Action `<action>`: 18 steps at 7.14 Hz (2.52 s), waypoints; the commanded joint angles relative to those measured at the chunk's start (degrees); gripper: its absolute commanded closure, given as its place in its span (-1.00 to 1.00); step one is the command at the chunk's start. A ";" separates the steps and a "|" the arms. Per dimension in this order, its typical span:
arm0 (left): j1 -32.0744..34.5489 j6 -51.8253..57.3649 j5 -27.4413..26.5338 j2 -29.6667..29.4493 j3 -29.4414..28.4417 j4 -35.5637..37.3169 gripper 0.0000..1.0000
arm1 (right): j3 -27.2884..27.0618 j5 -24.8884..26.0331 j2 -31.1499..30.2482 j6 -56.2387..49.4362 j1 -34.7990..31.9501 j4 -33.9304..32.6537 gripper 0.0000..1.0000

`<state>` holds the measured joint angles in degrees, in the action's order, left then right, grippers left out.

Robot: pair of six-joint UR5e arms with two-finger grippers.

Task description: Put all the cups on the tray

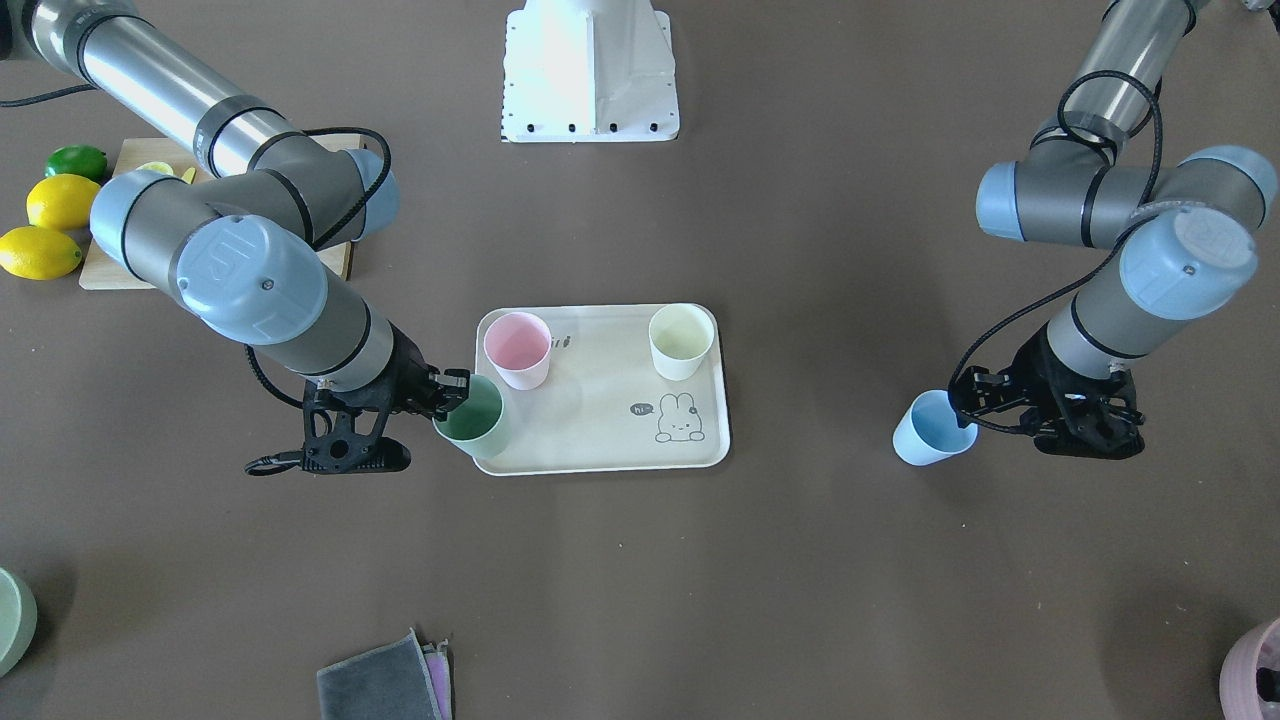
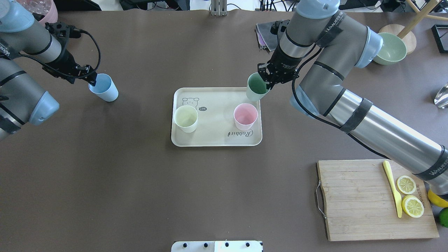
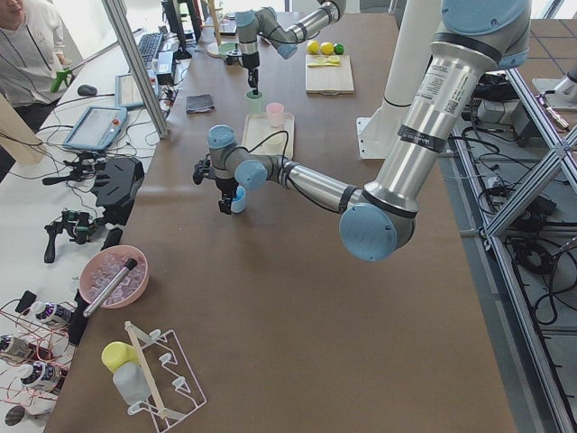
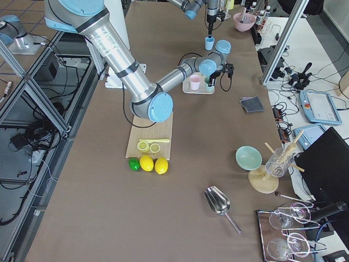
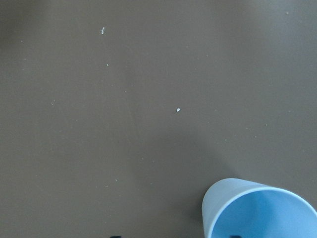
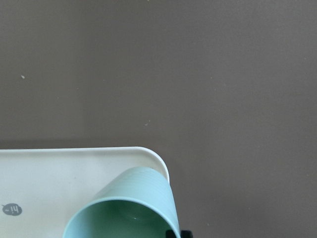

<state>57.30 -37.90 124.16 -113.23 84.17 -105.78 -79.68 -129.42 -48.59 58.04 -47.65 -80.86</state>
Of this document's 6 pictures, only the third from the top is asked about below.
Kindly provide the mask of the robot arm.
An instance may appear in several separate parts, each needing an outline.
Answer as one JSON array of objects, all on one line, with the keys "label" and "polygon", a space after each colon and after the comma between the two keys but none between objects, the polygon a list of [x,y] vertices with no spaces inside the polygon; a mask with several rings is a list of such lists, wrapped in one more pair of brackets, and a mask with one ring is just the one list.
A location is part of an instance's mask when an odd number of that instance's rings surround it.
[{"label": "robot arm", "polygon": [[481,76],[515,68],[527,58],[528,1],[444,1],[438,11],[420,85],[395,137],[385,145],[373,181],[355,187],[284,153],[258,154],[238,144],[225,124],[209,130],[208,153],[196,164],[193,181],[215,182],[225,214],[231,213],[238,188],[277,182],[339,214],[339,234],[353,256],[367,262],[390,256],[411,239],[417,195]]},{"label": "robot arm", "polygon": [[271,7],[235,14],[241,64],[248,72],[248,85],[254,95],[259,93],[258,37],[264,37],[283,59],[289,59],[300,43],[310,39],[325,27],[337,23],[343,17],[346,9],[344,0],[318,1],[318,3],[319,7],[315,11],[287,28],[281,26]]}]

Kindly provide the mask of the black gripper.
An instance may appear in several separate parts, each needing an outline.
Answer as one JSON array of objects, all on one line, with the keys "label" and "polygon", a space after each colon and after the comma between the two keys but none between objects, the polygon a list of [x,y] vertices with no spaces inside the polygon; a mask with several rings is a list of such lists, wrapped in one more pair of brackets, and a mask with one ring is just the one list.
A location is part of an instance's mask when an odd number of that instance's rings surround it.
[{"label": "black gripper", "polygon": [[234,64],[239,64],[243,68],[248,70],[247,82],[249,88],[252,90],[254,95],[259,95],[259,71],[258,68],[261,65],[260,53],[253,52],[249,54],[242,53],[240,49],[228,51],[224,58],[225,63],[228,66]]},{"label": "black gripper", "polygon": [[204,179],[213,180],[222,193],[218,201],[220,212],[226,215],[231,214],[231,200],[239,200],[239,183],[235,178],[219,177],[216,174],[216,168],[211,163],[209,153],[195,164],[192,179],[196,185],[200,185]]}]

